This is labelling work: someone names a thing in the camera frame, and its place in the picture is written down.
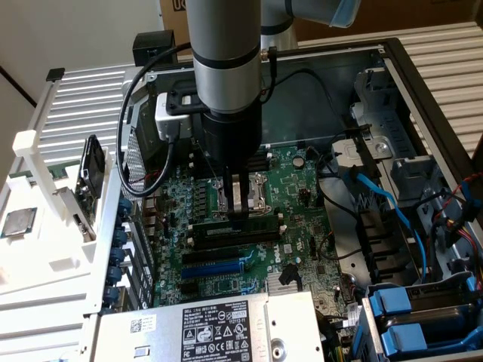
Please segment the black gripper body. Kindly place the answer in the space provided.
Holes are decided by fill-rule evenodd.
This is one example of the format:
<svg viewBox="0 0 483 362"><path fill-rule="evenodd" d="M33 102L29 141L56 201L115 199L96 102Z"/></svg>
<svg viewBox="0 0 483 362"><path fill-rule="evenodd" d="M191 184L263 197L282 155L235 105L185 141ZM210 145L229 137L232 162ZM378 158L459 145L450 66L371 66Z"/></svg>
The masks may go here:
<svg viewBox="0 0 483 362"><path fill-rule="evenodd" d="M229 170L238 170L260 148L262 103L255 99L246 109L230 114L204 112L202 127L210 156Z"/></svg>

